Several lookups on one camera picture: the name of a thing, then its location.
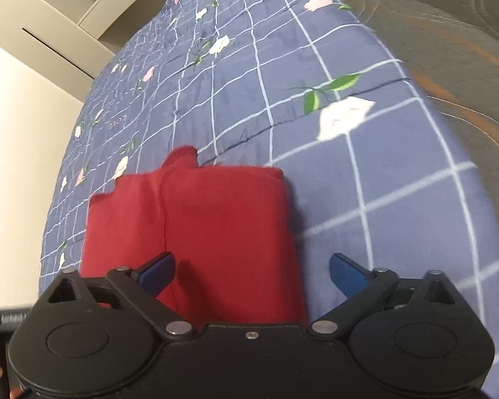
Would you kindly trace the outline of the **red knit garment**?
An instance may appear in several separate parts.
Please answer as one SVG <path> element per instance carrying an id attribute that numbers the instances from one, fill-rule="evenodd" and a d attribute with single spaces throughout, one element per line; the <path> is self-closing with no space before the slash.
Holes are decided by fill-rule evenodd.
<path id="1" fill-rule="evenodd" d="M 138 268 L 164 252 L 176 274 L 159 300 L 189 322 L 304 323 L 289 202 L 279 169 L 200 166 L 192 146 L 159 169 L 117 177 L 89 203 L 81 274 Z"/>

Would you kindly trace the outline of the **blue plaid floral quilt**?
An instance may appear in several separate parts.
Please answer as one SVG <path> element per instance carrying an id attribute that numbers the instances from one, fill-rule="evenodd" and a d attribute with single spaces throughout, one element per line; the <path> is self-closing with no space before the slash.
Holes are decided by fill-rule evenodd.
<path id="1" fill-rule="evenodd" d="M 167 0 L 91 85 L 48 212 L 40 288 L 83 265 L 91 196 L 190 144 L 202 164 L 273 166 L 294 201 L 309 314 L 341 301 L 339 251 L 444 271 L 495 343 L 499 225 L 476 165 L 404 63 L 341 0 Z"/>

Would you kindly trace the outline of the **grey orange quilted bedspread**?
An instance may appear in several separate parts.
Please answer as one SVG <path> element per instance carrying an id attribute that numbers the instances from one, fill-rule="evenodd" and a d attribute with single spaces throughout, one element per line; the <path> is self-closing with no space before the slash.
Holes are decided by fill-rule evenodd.
<path id="1" fill-rule="evenodd" d="M 458 133 L 499 218 L 499 0 L 342 1 Z"/>

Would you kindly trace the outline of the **beige built-in cabinet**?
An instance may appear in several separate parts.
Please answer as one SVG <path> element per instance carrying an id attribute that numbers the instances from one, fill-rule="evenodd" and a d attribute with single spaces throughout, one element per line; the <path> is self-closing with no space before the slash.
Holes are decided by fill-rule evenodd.
<path id="1" fill-rule="evenodd" d="M 43 76 L 95 78 L 167 0 L 0 0 L 0 46 Z"/>

